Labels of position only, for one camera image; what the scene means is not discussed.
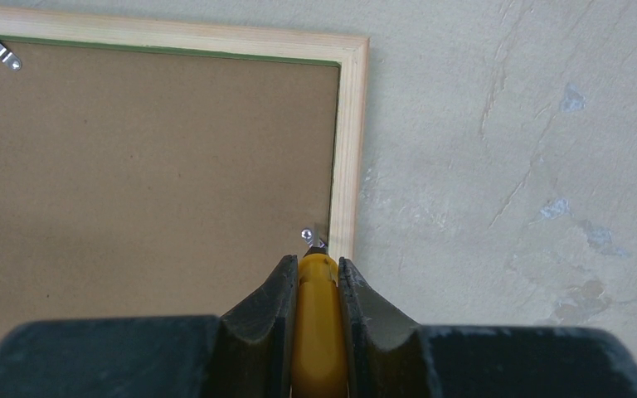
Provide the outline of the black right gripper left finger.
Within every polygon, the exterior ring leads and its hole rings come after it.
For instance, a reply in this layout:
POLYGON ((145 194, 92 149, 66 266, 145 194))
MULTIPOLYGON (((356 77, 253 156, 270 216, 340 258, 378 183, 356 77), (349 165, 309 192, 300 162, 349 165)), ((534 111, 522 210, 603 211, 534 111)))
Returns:
POLYGON ((201 397, 288 397, 298 301, 298 258, 218 318, 207 344, 201 397))

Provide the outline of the yellow handled screwdriver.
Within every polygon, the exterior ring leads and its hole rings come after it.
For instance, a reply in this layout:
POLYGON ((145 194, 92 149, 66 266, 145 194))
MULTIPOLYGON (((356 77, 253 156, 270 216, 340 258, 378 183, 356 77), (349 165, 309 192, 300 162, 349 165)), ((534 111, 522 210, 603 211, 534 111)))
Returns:
POLYGON ((338 265, 324 248, 309 248, 298 263, 291 395, 348 396, 338 265))

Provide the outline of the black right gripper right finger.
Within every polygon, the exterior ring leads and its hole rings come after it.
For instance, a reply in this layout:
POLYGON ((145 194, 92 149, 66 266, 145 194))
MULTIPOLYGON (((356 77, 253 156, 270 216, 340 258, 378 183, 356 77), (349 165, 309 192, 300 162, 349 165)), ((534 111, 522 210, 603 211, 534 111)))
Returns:
POLYGON ((380 295, 347 258, 338 296, 351 397, 442 397, 423 327, 380 295))

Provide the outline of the green wooden picture frame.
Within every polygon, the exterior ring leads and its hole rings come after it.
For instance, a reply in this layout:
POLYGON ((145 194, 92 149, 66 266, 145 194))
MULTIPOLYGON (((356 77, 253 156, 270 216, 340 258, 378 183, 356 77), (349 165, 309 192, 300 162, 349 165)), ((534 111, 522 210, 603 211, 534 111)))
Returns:
POLYGON ((0 8, 0 341, 220 314, 311 227, 353 252, 369 41, 0 8))

